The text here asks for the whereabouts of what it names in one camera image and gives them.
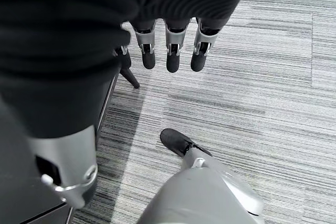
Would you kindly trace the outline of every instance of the black fabric cover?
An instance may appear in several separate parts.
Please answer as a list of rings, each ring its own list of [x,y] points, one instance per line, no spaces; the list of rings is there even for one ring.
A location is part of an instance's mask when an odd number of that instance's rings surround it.
[[[238,2],[0,0],[0,92],[30,135],[74,133],[94,124],[92,94],[119,71],[111,50],[130,41],[122,22],[227,19]]]

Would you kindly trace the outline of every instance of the silver metal joint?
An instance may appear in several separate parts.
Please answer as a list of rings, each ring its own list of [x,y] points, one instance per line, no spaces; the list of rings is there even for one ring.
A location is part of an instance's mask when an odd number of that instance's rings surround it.
[[[146,53],[144,49],[144,44],[140,45],[140,49],[141,49],[141,53],[144,55]],[[154,53],[154,46],[152,46],[152,44],[149,44],[149,52],[150,54]]]
[[[121,48],[122,54],[123,54],[123,55],[126,55],[127,52],[128,52],[128,48],[127,48],[127,46],[121,46],[120,48]]]
[[[136,31],[136,29],[134,29],[136,40],[138,41],[138,45],[141,49],[142,54],[145,54],[144,45],[148,45],[148,44],[150,46],[150,53],[151,54],[154,53],[155,24],[156,24],[156,21],[155,21],[153,27],[151,28],[151,31],[149,33],[146,33],[146,34],[140,33],[138,31]]]
[[[177,56],[180,56],[181,50],[182,50],[181,45],[177,44],[177,52],[176,52]],[[172,55],[172,44],[168,44],[167,54]]]
[[[199,54],[199,50],[201,48],[202,43],[207,43],[207,48],[204,53],[204,56],[207,56],[208,52],[210,49],[213,47],[216,39],[217,39],[218,33],[214,35],[205,35],[204,33],[201,32],[201,22],[198,22],[198,28],[195,36],[195,41],[194,41],[194,53],[196,55]]]
[[[177,45],[176,55],[179,56],[183,47],[183,41],[185,37],[185,33],[187,31],[187,27],[180,33],[173,33],[169,31],[168,26],[166,24],[166,48],[168,55],[172,55],[172,45]]]

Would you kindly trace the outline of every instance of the striped carpet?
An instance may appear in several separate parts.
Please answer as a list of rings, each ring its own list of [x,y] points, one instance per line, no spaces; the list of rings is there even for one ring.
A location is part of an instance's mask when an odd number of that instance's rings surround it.
[[[74,224],[136,223],[181,160],[161,144],[172,127],[250,183],[268,224],[336,223],[336,0],[242,0],[203,71],[165,68],[164,23],[146,70],[132,32],[133,90],[119,78],[103,124],[98,190]]]

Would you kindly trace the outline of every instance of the gray carpet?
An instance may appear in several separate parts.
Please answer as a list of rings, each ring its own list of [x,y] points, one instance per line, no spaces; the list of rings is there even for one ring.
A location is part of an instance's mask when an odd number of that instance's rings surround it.
[[[181,164],[160,142],[166,127],[249,182],[266,223],[336,223],[336,0],[242,0],[199,73],[190,69],[196,27],[175,74],[165,68],[162,20],[152,71],[133,33],[141,88],[118,80],[97,150],[98,190],[73,223],[136,223]]]

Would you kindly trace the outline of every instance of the black rubber tip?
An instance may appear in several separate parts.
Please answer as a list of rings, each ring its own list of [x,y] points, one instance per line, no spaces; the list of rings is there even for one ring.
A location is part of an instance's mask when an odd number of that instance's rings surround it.
[[[121,68],[129,69],[132,65],[130,53],[127,51],[126,55],[118,54],[119,59],[121,60]]]
[[[164,129],[160,134],[160,139],[164,146],[166,146],[168,149],[170,149],[172,152],[176,153],[180,157],[184,157],[186,152],[191,147],[197,147],[204,153],[212,156],[209,151],[201,148],[189,137],[173,129]]]
[[[143,66],[147,69],[152,69],[155,67],[155,53],[146,52],[142,55]]]
[[[178,71],[180,66],[180,56],[176,55],[175,52],[172,52],[171,55],[167,54],[167,70],[170,73],[175,73]]]
[[[204,68],[206,56],[203,52],[199,52],[198,55],[193,53],[193,57],[191,58],[191,69],[195,72],[199,72]]]

